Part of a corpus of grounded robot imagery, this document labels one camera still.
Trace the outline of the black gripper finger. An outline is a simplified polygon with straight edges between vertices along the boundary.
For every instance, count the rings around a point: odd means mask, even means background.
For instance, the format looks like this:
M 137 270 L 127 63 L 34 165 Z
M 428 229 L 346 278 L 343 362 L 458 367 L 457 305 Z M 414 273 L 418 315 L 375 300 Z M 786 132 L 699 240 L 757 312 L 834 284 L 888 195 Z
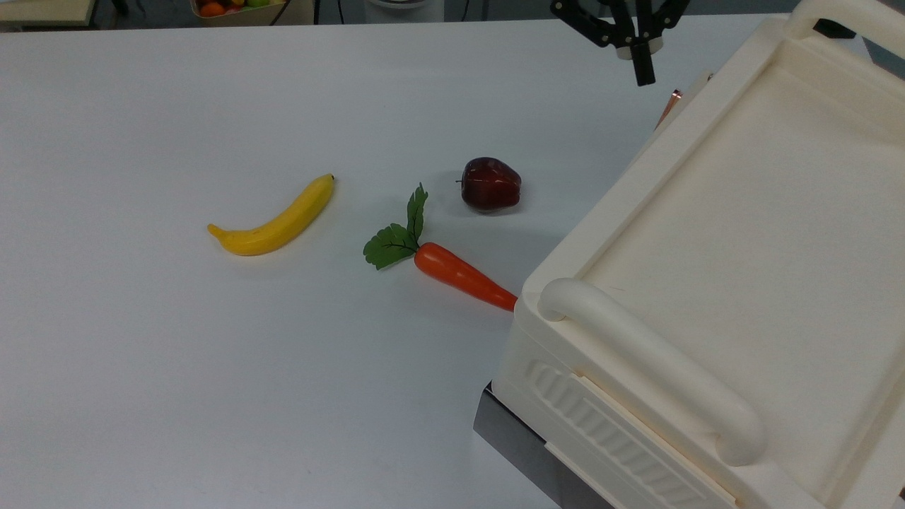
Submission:
M 675 28 L 689 3 L 662 1 L 654 10 L 652 1 L 640 1 L 640 86 L 655 83 L 652 55 L 662 48 L 663 31 Z
M 644 3 L 634 1 L 636 20 L 629 13 L 627 1 L 599 1 L 609 7 L 613 22 L 609 23 L 586 10 L 578 1 L 553 1 L 551 12 L 580 35 L 598 47 L 614 46 L 617 55 L 633 62 L 636 83 L 644 84 Z

